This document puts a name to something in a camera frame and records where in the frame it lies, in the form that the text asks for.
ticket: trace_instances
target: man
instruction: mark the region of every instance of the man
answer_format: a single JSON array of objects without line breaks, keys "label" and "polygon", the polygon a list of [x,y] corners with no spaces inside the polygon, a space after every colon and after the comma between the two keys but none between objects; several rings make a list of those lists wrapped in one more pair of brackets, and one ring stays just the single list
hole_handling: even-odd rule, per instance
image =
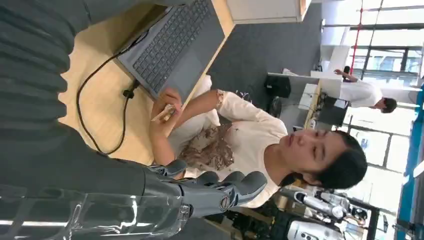
[{"label": "man", "polygon": [[367,82],[358,79],[340,69],[334,70],[337,75],[342,75],[348,82],[341,84],[340,99],[350,102],[352,108],[368,107],[380,109],[384,114],[393,112],[398,103],[393,98],[383,97],[382,91]]}]

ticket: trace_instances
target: laptop keyboard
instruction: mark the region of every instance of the laptop keyboard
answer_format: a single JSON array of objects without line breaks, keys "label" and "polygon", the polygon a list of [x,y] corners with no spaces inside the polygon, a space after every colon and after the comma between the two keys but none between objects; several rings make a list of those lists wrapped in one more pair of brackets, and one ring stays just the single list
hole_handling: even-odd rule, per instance
[{"label": "laptop keyboard", "polygon": [[159,93],[166,83],[181,53],[196,40],[204,22],[211,17],[206,0],[196,0],[179,6],[141,53],[133,68]]}]

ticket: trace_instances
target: laptop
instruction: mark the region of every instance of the laptop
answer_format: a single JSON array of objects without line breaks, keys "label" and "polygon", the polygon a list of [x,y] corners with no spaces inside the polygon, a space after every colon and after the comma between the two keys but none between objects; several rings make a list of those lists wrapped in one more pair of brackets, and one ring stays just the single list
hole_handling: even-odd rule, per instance
[{"label": "laptop", "polygon": [[154,99],[173,88],[184,103],[225,35],[211,0],[167,10],[118,61]]}]

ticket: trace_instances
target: transparent plastic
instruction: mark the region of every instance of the transparent plastic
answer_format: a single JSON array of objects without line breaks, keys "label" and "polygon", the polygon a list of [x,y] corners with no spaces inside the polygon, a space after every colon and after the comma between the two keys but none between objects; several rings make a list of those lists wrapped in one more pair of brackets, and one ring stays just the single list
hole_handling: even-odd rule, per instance
[{"label": "transparent plastic", "polygon": [[166,239],[190,207],[180,196],[80,193],[49,188],[35,196],[0,185],[0,239]]}]

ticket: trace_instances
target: robotic hand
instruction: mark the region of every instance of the robotic hand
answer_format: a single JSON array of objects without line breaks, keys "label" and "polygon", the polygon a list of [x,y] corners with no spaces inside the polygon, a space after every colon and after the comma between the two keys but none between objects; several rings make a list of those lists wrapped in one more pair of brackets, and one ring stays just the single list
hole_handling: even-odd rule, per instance
[{"label": "robotic hand", "polygon": [[245,204],[267,184],[261,172],[233,172],[221,182],[214,172],[172,179],[185,168],[181,160],[145,167],[142,196],[57,188],[29,194],[21,187],[0,185],[0,239],[168,238],[190,217]]}]

